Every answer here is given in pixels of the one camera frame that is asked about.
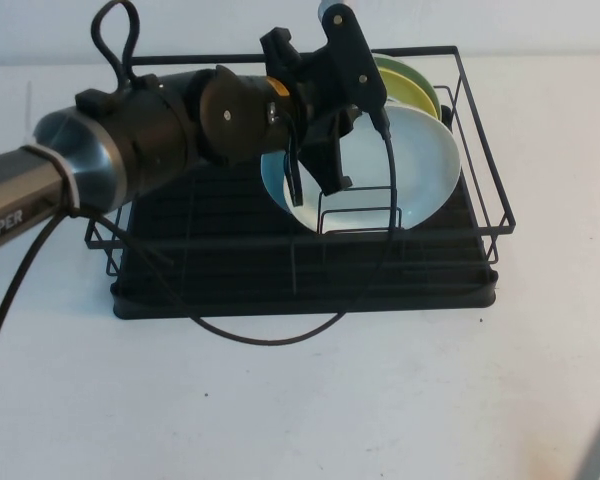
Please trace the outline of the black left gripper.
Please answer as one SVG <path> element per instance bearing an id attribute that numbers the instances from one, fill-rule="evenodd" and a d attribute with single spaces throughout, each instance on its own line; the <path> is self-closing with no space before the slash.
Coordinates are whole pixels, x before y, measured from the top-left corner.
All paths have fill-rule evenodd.
<path id="1" fill-rule="evenodd" d="M 340 138 L 353 129 L 355 63 L 338 48 L 301 53 L 291 47 L 289 87 L 295 106 L 289 149 L 300 151 L 301 164 L 325 196 L 350 188 L 353 182 L 343 173 Z"/>

